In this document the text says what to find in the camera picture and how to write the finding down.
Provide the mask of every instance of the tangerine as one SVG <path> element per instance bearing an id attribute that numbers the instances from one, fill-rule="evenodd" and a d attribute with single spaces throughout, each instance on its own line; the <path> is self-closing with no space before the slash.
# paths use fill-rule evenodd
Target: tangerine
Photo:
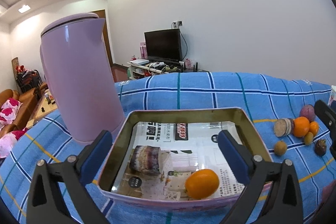
<path id="1" fill-rule="evenodd" d="M 309 125 L 309 131 L 313 133 L 313 136 L 315 137 L 317 135 L 317 132 L 319 131 L 320 127 L 318 122 L 311 122 Z"/>
<path id="2" fill-rule="evenodd" d="M 219 178 L 213 170 L 201 169 L 192 173 L 184 185 L 190 198 L 207 198 L 218 189 Z"/>
<path id="3" fill-rule="evenodd" d="M 294 120 L 294 131 L 293 135 L 295 137 L 304 137 L 309 131 L 309 120 L 306 117 L 298 117 Z"/>

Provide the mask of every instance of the kettle lid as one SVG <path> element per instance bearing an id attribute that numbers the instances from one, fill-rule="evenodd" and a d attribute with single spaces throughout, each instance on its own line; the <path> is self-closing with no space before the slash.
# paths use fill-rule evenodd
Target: kettle lid
<path id="1" fill-rule="evenodd" d="M 86 18 L 99 18 L 99 16 L 95 13 L 81 13 L 81 14 L 75 14 L 67 17 L 63 17 L 59 20 L 54 21 L 53 23 L 50 23 L 48 26 L 46 26 L 43 31 L 41 32 L 41 37 L 47 33 L 48 31 L 59 27 L 63 24 L 75 22 L 78 20 L 86 19 Z"/>

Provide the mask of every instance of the pink bag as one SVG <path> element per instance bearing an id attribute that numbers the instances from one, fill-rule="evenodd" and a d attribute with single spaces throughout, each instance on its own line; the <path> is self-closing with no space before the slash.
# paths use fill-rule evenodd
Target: pink bag
<path id="1" fill-rule="evenodd" d="M 12 151 L 14 145 L 16 145 L 17 140 L 15 135 L 12 133 L 5 134 L 0 139 L 0 159 L 6 158 Z"/>

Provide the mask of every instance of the pink floral pillow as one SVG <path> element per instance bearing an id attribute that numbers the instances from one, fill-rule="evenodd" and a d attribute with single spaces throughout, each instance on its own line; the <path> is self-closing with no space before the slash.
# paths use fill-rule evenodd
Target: pink floral pillow
<path id="1" fill-rule="evenodd" d="M 3 117 L 7 124 L 12 124 L 16 119 L 17 111 L 13 108 L 4 108 L 0 111 L 0 117 Z"/>
<path id="2" fill-rule="evenodd" d="M 22 103 L 19 102 L 18 100 L 15 100 L 13 98 L 9 98 L 3 105 L 2 105 L 2 109 L 4 108 L 12 108 L 16 111 L 16 113 L 18 112 L 19 108 L 21 107 Z"/>
<path id="3" fill-rule="evenodd" d="M 7 120 L 3 117 L 0 117 L 0 131 L 4 126 L 8 125 Z"/>

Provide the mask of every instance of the red floor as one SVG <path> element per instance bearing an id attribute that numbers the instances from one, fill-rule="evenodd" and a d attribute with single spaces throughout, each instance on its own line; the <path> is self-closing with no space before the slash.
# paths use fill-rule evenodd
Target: red floor
<path id="1" fill-rule="evenodd" d="M 114 82 L 121 82 L 121 81 L 127 81 L 127 70 L 119 68 L 119 67 L 112 67 L 112 75 Z"/>

